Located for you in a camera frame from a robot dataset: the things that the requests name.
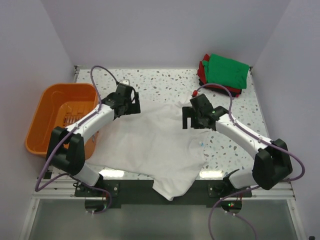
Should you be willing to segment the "white t shirt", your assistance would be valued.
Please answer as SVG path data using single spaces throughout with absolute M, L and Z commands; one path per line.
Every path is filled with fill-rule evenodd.
M 141 100 L 141 112 L 121 116 L 100 129 L 95 150 L 87 163 L 143 174 L 152 188 L 172 201 L 183 196 L 206 164 L 205 129 L 183 129 L 182 108 L 176 103 Z

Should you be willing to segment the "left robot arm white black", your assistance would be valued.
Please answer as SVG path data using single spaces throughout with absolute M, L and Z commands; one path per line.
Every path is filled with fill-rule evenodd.
M 119 83 L 114 92 L 87 115 L 62 128 L 55 127 L 50 136 L 46 162 L 86 184 L 86 191 L 99 196 L 104 184 L 101 175 L 86 164 L 85 144 L 102 127 L 115 119 L 141 112 L 139 94 L 127 84 Z

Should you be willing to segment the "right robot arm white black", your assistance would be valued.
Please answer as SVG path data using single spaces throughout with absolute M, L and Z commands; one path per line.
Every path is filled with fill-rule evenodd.
M 204 94 L 190 99 L 190 106 L 182 107 L 182 127 L 210 129 L 228 137 L 253 159 L 251 169 L 235 169 L 223 178 L 223 192 L 235 196 L 242 188 L 258 185 L 270 190 L 293 172 L 287 144 L 259 136 L 236 121 L 229 110 L 213 107 Z

